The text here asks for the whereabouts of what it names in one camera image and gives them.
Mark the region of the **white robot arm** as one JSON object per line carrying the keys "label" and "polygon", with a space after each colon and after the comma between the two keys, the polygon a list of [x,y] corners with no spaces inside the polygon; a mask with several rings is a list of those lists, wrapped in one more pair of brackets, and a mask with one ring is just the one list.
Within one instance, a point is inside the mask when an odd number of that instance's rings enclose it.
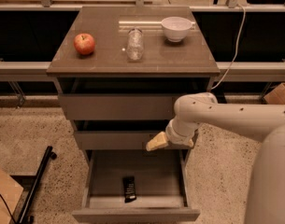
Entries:
{"label": "white robot arm", "polygon": [[220,104],[209,93],[183,95],[163,132],[146,144],[189,146],[207,123],[260,142],[253,164],[244,224],[285,224],[285,105]]}

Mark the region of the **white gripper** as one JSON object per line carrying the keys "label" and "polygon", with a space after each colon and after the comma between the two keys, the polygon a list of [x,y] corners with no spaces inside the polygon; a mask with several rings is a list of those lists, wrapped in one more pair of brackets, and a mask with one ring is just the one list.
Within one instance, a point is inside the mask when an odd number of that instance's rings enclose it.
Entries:
{"label": "white gripper", "polygon": [[165,132],[155,135],[146,144],[146,150],[152,151],[168,146],[168,141],[174,145],[183,145],[194,147],[192,140],[195,135],[195,129],[191,129],[185,123],[172,119],[165,128]]}

